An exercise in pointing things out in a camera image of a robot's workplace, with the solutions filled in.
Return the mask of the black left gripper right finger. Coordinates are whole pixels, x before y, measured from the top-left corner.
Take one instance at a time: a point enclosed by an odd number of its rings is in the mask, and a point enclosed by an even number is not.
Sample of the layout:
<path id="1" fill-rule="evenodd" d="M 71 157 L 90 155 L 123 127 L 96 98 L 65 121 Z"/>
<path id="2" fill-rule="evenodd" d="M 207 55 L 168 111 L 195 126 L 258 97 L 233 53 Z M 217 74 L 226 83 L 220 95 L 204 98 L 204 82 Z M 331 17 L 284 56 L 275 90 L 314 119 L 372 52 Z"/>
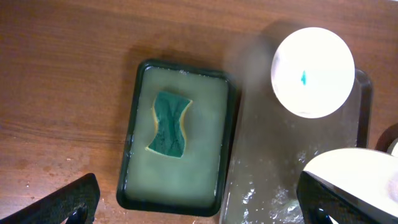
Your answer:
<path id="1" fill-rule="evenodd" d="M 305 223 L 382 223 L 376 207 L 310 172 L 301 172 L 296 193 Z"/>

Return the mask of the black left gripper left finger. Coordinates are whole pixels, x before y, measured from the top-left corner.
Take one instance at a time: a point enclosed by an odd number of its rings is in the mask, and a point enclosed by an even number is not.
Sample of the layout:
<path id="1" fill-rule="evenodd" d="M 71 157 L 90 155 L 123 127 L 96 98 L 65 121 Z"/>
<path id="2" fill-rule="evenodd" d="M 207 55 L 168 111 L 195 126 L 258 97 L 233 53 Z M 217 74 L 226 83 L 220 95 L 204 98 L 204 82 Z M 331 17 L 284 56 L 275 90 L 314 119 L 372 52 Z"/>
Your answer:
<path id="1" fill-rule="evenodd" d="M 99 200 L 96 176 L 88 173 L 1 219 L 1 223 L 93 223 Z"/>

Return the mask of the pale green plate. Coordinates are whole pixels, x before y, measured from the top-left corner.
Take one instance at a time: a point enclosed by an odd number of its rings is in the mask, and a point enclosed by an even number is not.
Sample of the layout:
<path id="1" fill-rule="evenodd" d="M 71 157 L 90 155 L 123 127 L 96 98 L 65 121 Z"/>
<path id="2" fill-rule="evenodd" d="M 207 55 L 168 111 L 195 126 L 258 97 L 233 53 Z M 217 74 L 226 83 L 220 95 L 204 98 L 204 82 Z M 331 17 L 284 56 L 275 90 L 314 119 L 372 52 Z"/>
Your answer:
<path id="1" fill-rule="evenodd" d="M 397 157 L 345 148 L 324 152 L 303 168 L 382 212 L 382 223 L 397 223 Z"/>

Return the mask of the pale grey plate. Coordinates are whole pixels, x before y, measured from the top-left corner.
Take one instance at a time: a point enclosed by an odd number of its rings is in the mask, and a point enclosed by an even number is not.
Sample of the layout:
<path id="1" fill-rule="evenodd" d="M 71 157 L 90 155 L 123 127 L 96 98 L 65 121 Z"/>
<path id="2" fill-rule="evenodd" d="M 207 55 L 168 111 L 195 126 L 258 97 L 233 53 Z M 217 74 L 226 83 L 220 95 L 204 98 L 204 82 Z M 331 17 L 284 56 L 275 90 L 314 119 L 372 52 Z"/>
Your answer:
<path id="1" fill-rule="evenodd" d="M 398 157 L 398 139 L 397 138 L 391 142 L 390 146 L 387 148 L 387 153 L 394 157 Z"/>

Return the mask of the green yellow sponge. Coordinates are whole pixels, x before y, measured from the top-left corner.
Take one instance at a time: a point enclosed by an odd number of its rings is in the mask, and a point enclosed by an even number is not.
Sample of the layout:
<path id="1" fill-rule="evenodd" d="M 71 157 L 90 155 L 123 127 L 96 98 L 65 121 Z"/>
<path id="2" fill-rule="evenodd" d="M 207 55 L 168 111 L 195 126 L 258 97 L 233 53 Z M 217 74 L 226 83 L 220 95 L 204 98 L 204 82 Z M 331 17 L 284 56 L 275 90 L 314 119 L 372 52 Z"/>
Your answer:
<path id="1" fill-rule="evenodd" d="M 185 115 L 193 101 L 186 97 L 160 91 L 152 105 L 154 138 L 146 150 L 167 157 L 181 158 L 187 145 Z"/>

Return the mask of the pinkish white plate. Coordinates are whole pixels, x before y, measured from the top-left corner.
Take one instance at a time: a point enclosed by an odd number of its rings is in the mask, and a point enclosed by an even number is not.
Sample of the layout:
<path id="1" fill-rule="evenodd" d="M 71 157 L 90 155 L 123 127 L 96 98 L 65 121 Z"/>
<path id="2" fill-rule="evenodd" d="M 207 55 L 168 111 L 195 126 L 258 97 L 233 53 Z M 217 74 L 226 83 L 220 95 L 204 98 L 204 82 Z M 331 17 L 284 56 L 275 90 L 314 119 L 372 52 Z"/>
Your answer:
<path id="1" fill-rule="evenodd" d="M 322 118 L 339 109 L 353 89 L 355 66 L 345 41 L 334 32 L 307 27 L 278 46 L 271 83 L 279 102 L 303 118 Z"/>

